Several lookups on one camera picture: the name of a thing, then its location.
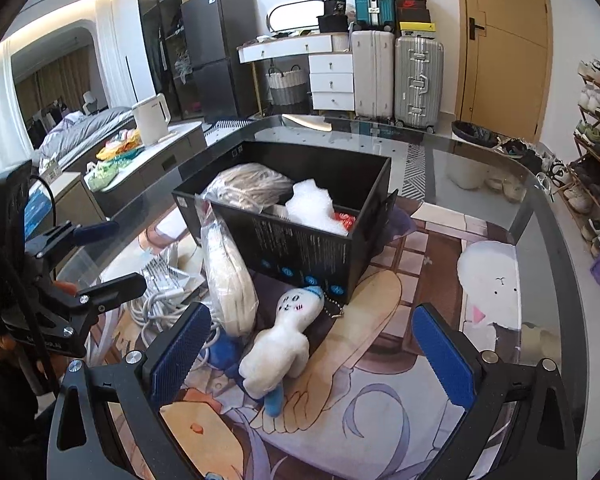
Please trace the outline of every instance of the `black refrigerator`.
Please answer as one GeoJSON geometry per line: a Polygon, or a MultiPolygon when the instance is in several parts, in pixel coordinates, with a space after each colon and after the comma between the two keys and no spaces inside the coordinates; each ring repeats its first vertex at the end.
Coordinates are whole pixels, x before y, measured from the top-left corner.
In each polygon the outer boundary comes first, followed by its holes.
{"type": "Polygon", "coordinates": [[[182,20],[205,121],[256,113],[251,66],[240,64],[237,51],[258,35],[255,0],[189,0],[182,20]]]}

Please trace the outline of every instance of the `white suitcase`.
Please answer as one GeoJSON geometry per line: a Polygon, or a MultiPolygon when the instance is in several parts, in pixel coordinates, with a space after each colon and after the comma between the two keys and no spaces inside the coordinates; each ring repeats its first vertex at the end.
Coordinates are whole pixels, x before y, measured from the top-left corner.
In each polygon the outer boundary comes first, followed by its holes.
{"type": "Polygon", "coordinates": [[[394,41],[390,32],[352,33],[356,115],[390,119],[394,115],[394,41]]]}

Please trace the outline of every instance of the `white dresser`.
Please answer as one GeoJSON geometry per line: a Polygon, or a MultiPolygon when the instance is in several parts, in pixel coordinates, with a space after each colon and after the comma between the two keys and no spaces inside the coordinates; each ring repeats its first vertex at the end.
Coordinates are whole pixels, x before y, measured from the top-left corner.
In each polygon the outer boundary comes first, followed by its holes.
{"type": "Polygon", "coordinates": [[[350,52],[309,56],[314,110],[354,111],[353,56],[350,52]]]}

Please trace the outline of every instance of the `glass table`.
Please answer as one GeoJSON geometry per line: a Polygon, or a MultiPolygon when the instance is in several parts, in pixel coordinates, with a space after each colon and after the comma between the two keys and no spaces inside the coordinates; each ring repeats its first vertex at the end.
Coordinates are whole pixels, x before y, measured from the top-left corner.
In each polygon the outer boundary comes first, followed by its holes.
{"type": "MultiPolygon", "coordinates": [[[[130,244],[136,256],[123,258],[125,267],[139,270],[145,261],[138,256],[139,237],[145,247],[153,243],[157,249],[173,241],[152,242],[149,229],[174,208],[171,191],[244,140],[391,158],[389,191],[398,189],[396,208],[415,220],[417,231],[394,237],[373,258],[341,318],[318,318],[319,326],[310,327],[312,357],[299,379],[285,383],[280,417],[264,415],[219,370],[205,366],[190,373],[177,402],[162,415],[203,474],[375,479],[423,471],[462,415],[462,408],[448,402],[411,333],[412,307],[425,301],[478,350],[524,364],[554,360],[580,442],[587,345],[568,248],[536,177],[493,150],[384,124],[265,118],[145,190],[114,218],[121,226],[115,240],[79,250],[58,279],[91,286],[130,244]],[[328,355],[320,352],[325,341],[334,343],[328,355]]],[[[271,326],[278,298],[291,287],[259,274],[254,285],[260,298],[256,327],[271,326]]],[[[124,354],[135,344],[140,342],[114,352],[124,354]]],[[[475,478],[489,470],[509,419],[510,410],[503,410],[475,478]]],[[[150,478],[123,433],[136,472],[150,478]]]]}

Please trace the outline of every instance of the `red item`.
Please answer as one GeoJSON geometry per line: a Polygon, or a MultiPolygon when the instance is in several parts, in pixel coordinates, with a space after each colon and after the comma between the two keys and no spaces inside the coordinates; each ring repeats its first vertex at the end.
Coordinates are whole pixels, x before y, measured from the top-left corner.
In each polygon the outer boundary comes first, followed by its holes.
{"type": "Polygon", "coordinates": [[[356,223],[356,217],[353,215],[349,215],[347,213],[338,213],[336,212],[336,220],[344,225],[344,228],[347,231],[351,231],[353,224],[356,223]]]}
{"type": "Polygon", "coordinates": [[[398,9],[426,9],[427,3],[424,0],[396,0],[398,9]]]}

